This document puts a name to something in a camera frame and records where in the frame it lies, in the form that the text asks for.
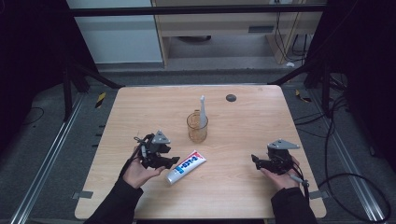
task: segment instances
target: glass cup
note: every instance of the glass cup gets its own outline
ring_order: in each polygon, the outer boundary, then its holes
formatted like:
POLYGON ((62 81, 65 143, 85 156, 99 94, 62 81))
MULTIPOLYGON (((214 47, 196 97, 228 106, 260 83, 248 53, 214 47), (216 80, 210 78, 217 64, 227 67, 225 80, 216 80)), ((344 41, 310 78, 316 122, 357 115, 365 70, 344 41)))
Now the glass cup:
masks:
POLYGON ((202 143, 207 136, 207 123, 209 120, 205 117, 205 125, 200 128, 200 111, 195 110, 187 117, 187 127, 189 129, 189 138, 194 143, 202 143))

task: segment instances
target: table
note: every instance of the table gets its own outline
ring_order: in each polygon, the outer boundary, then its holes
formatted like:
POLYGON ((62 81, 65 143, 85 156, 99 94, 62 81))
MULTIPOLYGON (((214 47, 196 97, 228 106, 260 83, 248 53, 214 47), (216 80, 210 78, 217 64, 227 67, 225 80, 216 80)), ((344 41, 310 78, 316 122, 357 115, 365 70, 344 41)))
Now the table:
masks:
MULTIPOLYGON (((268 159, 266 145, 279 138, 301 146, 290 154, 300 162, 309 190, 318 189, 280 87, 129 87, 120 89, 115 99, 83 189, 93 195, 78 200, 77 218, 88 218, 110 192, 137 145, 134 137, 158 130, 171 140, 172 149, 164 157, 179 156, 182 161, 196 149, 207 161, 172 186, 165 179, 168 170, 150 179, 142 187, 136 219, 273 217, 270 199, 276 190, 250 155, 268 159), (228 94, 236 101, 228 102, 228 94), (194 144, 186 119, 200 108, 201 95, 208 136, 194 144)), ((311 207, 317 217, 325 216, 321 199, 311 200, 311 207)))

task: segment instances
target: white tube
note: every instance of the white tube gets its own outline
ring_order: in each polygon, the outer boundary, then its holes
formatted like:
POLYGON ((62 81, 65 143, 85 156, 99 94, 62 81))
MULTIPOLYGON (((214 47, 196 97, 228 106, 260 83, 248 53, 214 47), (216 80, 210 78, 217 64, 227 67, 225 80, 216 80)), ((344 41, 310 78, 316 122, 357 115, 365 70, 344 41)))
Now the white tube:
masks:
POLYGON ((183 162, 177 165, 166 176, 169 183, 175 184, 181 177, 188 174, 190 171, 204 163, 206 159, 197 150, 194 150, 183 162))
POLYGON ((206 125, 206 113, 205 113, 205 96, 201 96, 201 111, 199 114, 199 128, 204 128, 206 125))

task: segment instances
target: small round object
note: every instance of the small round object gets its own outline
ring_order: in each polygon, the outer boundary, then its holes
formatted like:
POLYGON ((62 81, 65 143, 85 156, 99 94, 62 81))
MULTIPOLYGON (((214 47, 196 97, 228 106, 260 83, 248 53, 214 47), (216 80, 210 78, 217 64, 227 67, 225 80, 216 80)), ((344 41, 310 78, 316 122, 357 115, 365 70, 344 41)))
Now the small round object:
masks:
POLYGON ((234 101, 236 101, 236 96, 235 96, 234 94, 228 94, 228 95, 225 97, 225 99, 226 99, 228 102, 234 102, 234 101))

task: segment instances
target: silver metal part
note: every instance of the silver metal part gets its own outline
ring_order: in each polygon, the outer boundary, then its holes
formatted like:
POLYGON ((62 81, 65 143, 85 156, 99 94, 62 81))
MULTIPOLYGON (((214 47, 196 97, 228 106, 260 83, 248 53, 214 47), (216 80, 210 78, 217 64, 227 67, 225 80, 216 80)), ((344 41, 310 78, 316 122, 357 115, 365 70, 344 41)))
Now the silver metal part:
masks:
MULTIPOLYGON (((311 95, 313 95, 312 98, 316 103, 318 110, 322 111, 320 107, 321 103, 319 100, 320 99, 319 93, 316 93, 315 91, 311 91, 311 95)), ((331 121, 327 118, 322 118, 322 119, 326 124, 327 128, 330 128, 331 121)), ((331 136, 331 140, 341 160, 341 163, 343 163, 346 172, 356 175, 361 175, 360 169, 353 161, 352 156, 349 154, 347 147, 344 145, 343 140, 339 135, 339 133, 337 132, 337 130, 334 130, 331 136)), ((385 216, 366 181, 355 177, 350 177, 349 179, 356 194, 361 200, 361 205, 363 206, 363 209, 366 212, 367 217, 370 218, 370 220, 383 219, 385 216)))
POLYGON ((74 192, 72 199, 80 199, 80 198, 86 198, 90 199, 92 198, 93 192, 92 191, 82 191, 82 192, 74 192))
POLYGON ((35 205, 35 201, 38 198, 41 190, 44 187, 44 183, 47 180, 48 175, 52 169, 53 164, 58 157, 59 152, 64 145, 64 140, 66 136, 69 134, 69 131, 76 120, 78 111, 81 108, 82 100, 84 99, 84 93, 79 93, 78 98, 73 105, 73 111, 70 115, 69 120, 65 121, 61 127, 61 130, 58 132, 55 140, 52 143, 52 146, 49 149, 49 152, 44 159, 40 169, 35 176, 35 179, 30 186, 29 190, 27 191, 26 195, 24 196, 21 204, 19 205, 17 211, 11 218, 10 223, 12 224, 23 224, 26 222, 27 218, 29 217, 30 212, 32 211, 33 206, 35 205))
POLYGON ((300 148, 299 145, 295 145, 295 144, 285 141, 281 138, 279 138, 278 140, 276 140, 273 143, 268 144, 268 147, 273 148, 273 149, 297 149, 297 148, 300 148))
POLYGON ((298 183, 303 183, 303 180, 295 175, 290 175, 290 178, 293 179, 294 181, 298 182, 298 183))
POLYGON ((309 198, 311 200, 316 199, 316 198, 325 199, 325 198, 329 198, 329 197, 330 197, 330 194, 326 190, 324 190, 324 191, 317 190, 317 191, 309 192, 309 198))
POLYGON ((165 136, 165 134, 163 134, 163 132, 161 130, 159 130, 153 140, 152 143, 154 144, 170 144, 171 141, 165 136))
POLYGON ((146 157, 148 156, 148 154, 146 153, 146 147, 145 147, 145 146, 142 146, 141 148, 142 148, 142 156, 143 156, 144 158, 146 158, 146 157))

